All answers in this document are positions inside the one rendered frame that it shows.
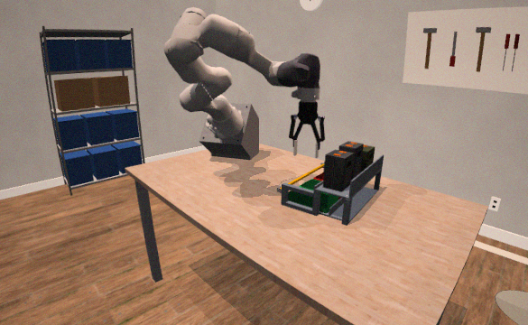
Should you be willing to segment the grey metal shelf rack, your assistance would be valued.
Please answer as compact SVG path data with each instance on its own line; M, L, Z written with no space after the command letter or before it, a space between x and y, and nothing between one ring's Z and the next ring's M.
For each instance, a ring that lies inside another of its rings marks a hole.
M357 213L367 204L367 202L370 201L379 191L383 160L384 155L380 156L376 161L359 173L357 177L350 181L350 185L342 192L324 188L323 181L315 185L314 190L308 190L288 183L283 183L282 188L281 185L277 187L277 192L282 193L281 205L292 209L297 209L314 216L318 216L320 214L330 218L338 219L342 221L343 225L347 226L348 223L357 215ZM370 189L365 187L374 177L374 188ZM313 197L312 208L288 201L289 190ZM341 198L329 208L328 213L320 212L320 195L322 192Z

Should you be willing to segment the red bin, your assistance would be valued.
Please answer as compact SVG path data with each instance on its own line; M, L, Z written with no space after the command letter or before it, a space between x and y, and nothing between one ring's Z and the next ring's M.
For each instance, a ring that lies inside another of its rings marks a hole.
M324 172L316 177L314 177L313 180L317 180L317 181L323 181L323 176L324 176Z

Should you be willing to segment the green open bin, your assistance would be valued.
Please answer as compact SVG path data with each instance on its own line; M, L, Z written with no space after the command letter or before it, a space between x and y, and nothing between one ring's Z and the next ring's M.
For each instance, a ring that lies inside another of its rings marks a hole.
M320 181L317 180L309 180L304 182L299 187L302 187L304 189L308 190L314 190L314 186L318 184ZM303 206L311 207L312 208L312 200L313 198L307 195L303 195L294 191L289 191L289 197L288 201L295 202L298 204L301 204ZM320 195L320 212L328 213L329 208L334 205L338 201L337 196L328 195L325 193L321 193Z

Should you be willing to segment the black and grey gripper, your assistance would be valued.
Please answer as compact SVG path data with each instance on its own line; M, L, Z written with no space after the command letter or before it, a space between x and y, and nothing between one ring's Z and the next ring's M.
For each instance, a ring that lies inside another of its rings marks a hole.
M310 112L303 112L303 111L310 111ZM318 150L320 149L320 142L323 142L325 140L325 133L324 133L324 116L319 116L318 113L318 103L317 102L299 102L299 112L297 115L291 115L291 128L289 133L289 138L293 140L293 156L297 154L297 137L301 131L301 128L303 125L311 125L313 133L316 138L316 154L315 158L318 158ZM293 135L294 127L295 127L295 121L297 117L300 119L299 126L296 130L295 135ZM320 121L320 136L315 124L315 120L319 119ZM323 122L323 123L322 123ZM320 138L321 137L321 138Z

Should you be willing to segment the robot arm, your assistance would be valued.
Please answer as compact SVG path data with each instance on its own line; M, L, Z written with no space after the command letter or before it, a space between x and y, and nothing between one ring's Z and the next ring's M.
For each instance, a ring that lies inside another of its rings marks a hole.
M292 98L302 102L320 99L319 57L302 53L294 60L276 63L255 50L253 35L240 25L216 14L207 17L196 7L188 8L165 43L164 53L181 79L191 84L180 94L181 106L190 112L208 113L206 126L222 140L241 131L242 112L221 96L232 85L231 74L224 68L206 65L200 57L204 54L201 47L242 61L263 74L272 86L298 86Z

